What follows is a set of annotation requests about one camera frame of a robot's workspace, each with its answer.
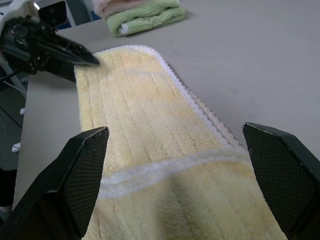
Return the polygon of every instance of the towel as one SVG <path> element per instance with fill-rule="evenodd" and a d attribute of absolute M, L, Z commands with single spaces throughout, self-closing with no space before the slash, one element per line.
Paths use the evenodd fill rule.
<path fill-rule="evenodd" d="M 81 128 L 110 137 L 83 239 L 286 239 L 248 153 L 158 52 L 95 56 L 100 67 L 75 67 Z"/>
<path fill-rule="evenodd" d="M 105 19 L 115 37 L 127 36 L 182 20 L 186 10 L 179 0 L 152 0 Z"/>
<path fill-rule="evenodd" d="M 131 9 L 150 0 L 92 0 L 94 13 L 100 18 Z"/>

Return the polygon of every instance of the gray table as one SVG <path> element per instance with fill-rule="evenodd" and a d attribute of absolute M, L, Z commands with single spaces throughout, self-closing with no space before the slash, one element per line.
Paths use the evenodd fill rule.
<path fill-rule="evenodd" d="M 97 52 L 158 50 L 241 144 L 244 121 L 295 134 L 320 158 L 320 1 L 188 0 L 184 21 L 114 38 L 103 21 L 61 31 Z M 15 204 L 81 131 L 76 85 L 40 72 L 29 81 Z"/>

